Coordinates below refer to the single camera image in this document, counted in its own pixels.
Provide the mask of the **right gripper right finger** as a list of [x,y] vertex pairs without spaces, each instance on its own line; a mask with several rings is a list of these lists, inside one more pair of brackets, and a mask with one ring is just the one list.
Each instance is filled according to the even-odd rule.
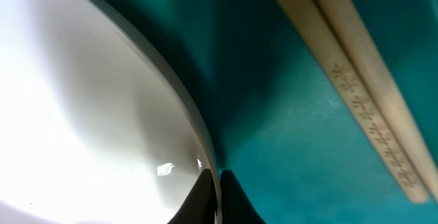
[[254,209],[233,171],[220,175],[223,224],[266,224]]

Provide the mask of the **wooden chopstick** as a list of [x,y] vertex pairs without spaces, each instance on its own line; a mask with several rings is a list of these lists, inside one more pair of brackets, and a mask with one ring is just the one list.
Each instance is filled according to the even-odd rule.
[[413,203],[427,202],[429,193],[314,0],[276,1],[403,193]]
[[431,195],[437,166],[419,128],[352,0],[316,0],[343,48]]

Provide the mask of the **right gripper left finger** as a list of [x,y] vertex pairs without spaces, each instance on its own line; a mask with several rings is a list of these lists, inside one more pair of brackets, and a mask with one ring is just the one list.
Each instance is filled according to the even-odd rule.
[[168,224],[214,224],[216,190],[210,169],[204,169]]

